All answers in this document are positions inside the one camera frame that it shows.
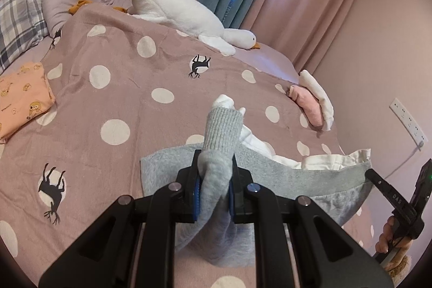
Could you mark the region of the person right hand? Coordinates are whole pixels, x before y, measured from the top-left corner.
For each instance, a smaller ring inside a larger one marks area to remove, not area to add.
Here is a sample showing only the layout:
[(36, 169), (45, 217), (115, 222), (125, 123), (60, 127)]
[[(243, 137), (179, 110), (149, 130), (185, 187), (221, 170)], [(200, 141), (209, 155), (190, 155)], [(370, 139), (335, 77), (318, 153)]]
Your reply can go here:
[[(386, 224), (383, 226), (382, 234), (379, 236), (379, 240), (375, 245), (375, 249), (379, 253), (387, 253), (389, 251), (389, 244), (393, 242), (393, 226), (395, 225), (395, 217), (391, 216)], [(406, 252), (411, 248), (413, 240), (410, 238), (403, 238), (397, 247), (399, 248), (399, 254), (403, 257)]]

